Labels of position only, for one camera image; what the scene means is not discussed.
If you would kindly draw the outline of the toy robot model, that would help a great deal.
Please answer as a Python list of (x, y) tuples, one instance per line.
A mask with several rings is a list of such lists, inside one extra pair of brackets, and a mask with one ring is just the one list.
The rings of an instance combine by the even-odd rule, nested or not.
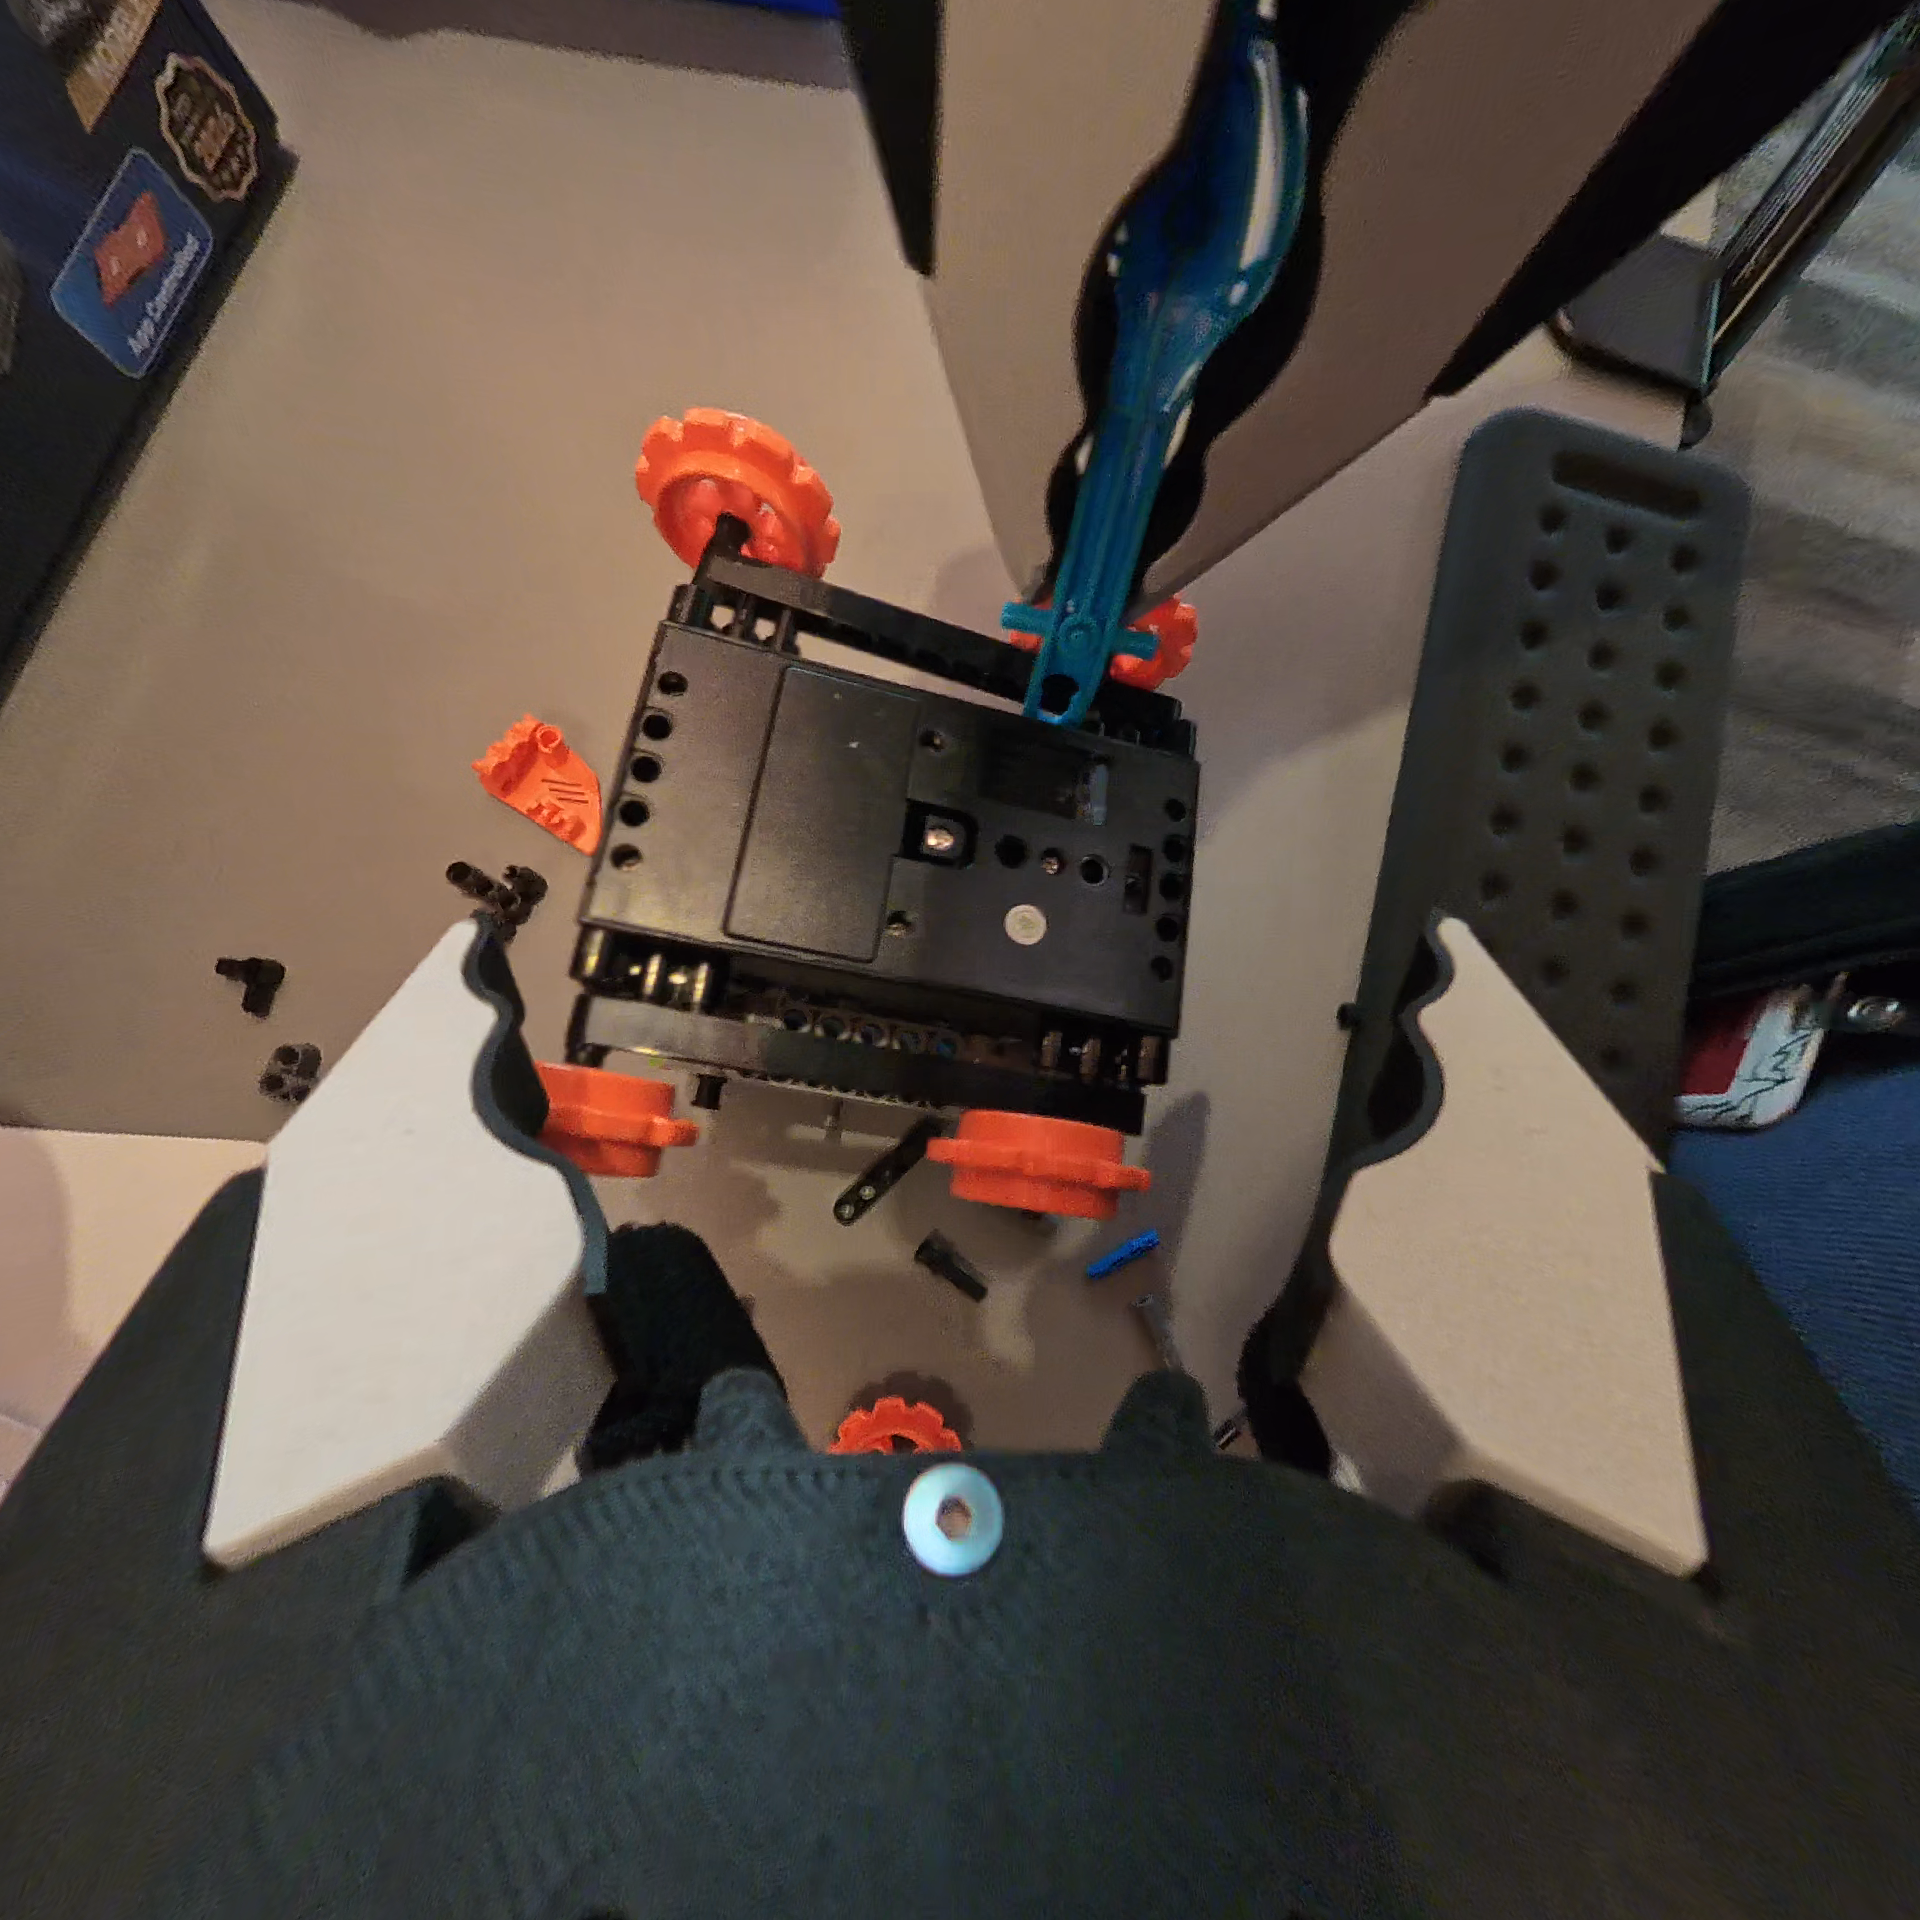
[(749, 417), (661, 417), (639, 504), (688, 564), (608, 777), (544, 1137), (650, 1177), (695, 1106), (765, 1084), (939, 1113), (960, 1201), (1109, 1222), (1184, 1008), (1198, 756), (1172, 598), (1074, 728), (1023, 716), (1037, 642), (826, 569), (827, 482)]

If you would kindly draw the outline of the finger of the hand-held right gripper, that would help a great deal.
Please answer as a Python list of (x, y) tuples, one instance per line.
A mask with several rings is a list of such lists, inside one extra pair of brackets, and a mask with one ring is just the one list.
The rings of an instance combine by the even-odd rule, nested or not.
[(926, 304), (1018, 594), (1088, 433), (1079, 324), (1098, 242), (1179, 134), (1211, 3), (949, 3)]
[(1207, 449), (1188, 585), (1423, 409), (1714, 3), (1443, 3), (1387, 38), (1319, 177), (1312, 306), (1284, 368)]

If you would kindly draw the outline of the white patterned badge card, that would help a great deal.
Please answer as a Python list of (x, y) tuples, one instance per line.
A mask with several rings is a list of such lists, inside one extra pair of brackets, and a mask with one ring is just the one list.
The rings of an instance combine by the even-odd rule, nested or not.
[(1751, 1135), (1784, 1121), (1804, 1103), (1829, 1038), (1824, 999), (1824, 991), (1797, 986), (1690, 1010), (1672, 1122)]

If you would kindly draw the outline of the dark perforated panel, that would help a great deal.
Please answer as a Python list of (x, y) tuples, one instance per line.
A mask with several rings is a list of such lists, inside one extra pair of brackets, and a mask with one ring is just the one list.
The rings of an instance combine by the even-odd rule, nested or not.
[(1466, 922), (1647, 1146), (1671, 1130), (1748, 491), (1508, 409), (1466, 441), (1348, 1017), (1328, 1164), (1384, 1135), (1398, 1014)]

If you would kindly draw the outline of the orange wedge piece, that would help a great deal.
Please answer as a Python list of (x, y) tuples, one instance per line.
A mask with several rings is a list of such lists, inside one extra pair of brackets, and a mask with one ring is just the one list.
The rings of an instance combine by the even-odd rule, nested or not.
[(603, 834), (603, 791), (565, 731), (530, 711), (472, 761), (480, 787), (522, 819), (591, 856)]

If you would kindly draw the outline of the black straight beam with holes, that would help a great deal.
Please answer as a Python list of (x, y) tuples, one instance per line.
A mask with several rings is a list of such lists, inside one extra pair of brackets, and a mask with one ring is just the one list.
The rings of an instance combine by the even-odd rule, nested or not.
[(928, 1148), (943, 1137), (946, 1121), (939, 1113), (917, 1118), (899, 1142), (890, 1144), (875, 1162), (863, 1167), (831, 1202), (831, 1218), (852, 1228), (871, 1214), (906, 1176), (928, 1159)]

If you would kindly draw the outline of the blue plastic separator tool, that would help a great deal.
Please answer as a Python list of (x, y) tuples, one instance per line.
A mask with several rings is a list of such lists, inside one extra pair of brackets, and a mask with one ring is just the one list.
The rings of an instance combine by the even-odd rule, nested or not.
[(1115, 347), (1047, 606), (1010, 603), (1039, 648), (1023, 716), (1074, 728), (1126, 624), (1165, 467), (1210, 359), (1271, 290), (1304, 216), (1307, 91), (1288, 75), (1280, 4), (1230, 3), (1170, 153), (1123, 206), (1109, 250)]

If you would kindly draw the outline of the robot kit box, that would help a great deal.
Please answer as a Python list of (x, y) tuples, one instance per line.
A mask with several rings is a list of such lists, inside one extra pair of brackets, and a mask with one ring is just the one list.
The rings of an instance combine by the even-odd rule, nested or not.
[(2, 4), (2, 662), (53, 614), (294, 169), (206, 4)]

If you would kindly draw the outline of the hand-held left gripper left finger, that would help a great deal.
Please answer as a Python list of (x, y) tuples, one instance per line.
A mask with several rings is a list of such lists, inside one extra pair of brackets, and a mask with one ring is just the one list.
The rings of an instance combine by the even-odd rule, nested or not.
[(485, 1519), (578, 1480), (608, 1222), (539, 1144), (503, 944), (446, 931), (260, 1167), (200, 1550), (240, 1570), (402, 1491)]

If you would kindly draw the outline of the black disc base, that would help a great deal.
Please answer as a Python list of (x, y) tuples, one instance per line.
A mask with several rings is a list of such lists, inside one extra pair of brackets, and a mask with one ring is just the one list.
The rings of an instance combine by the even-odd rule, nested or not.
[(1552, 336), (1579, 366), (1677, 401), (1677, 447), (1695, 449), (1711, 433), (1722, 284), (1716, 247), (1656, 231), (1573, 298)]

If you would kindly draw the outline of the orange toothed wheel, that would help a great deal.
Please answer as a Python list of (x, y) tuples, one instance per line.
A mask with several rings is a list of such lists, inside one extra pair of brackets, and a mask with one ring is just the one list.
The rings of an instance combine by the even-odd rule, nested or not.
[(852, 1407), (834, 1430), (827, 1452), (836, 1457), (958, 1455), (965, 1452), (965, 1441), (936, 1407), (890, 1394)]

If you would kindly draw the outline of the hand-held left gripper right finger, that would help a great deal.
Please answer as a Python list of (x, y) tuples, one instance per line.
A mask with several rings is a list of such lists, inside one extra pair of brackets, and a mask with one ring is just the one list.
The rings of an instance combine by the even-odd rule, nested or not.
[(1458, 918), (1429, 920), (1358, 1038), (1378, 1067), (1240, 1352), (1245, 1403), (1303, 1400), (1407, 1520), (1487, 1491), (1702, 1570), (1662, 1164)]

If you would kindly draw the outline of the cluster of black bushes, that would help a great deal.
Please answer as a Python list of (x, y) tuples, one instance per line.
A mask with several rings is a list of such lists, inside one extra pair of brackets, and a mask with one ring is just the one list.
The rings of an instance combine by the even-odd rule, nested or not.
[(500, 876), (452, 860), (443, 879), (464, 902), (488, 920), (503, 944), (509, 944), (547, 899), (549, 882), (539, 871), (504, 867)]

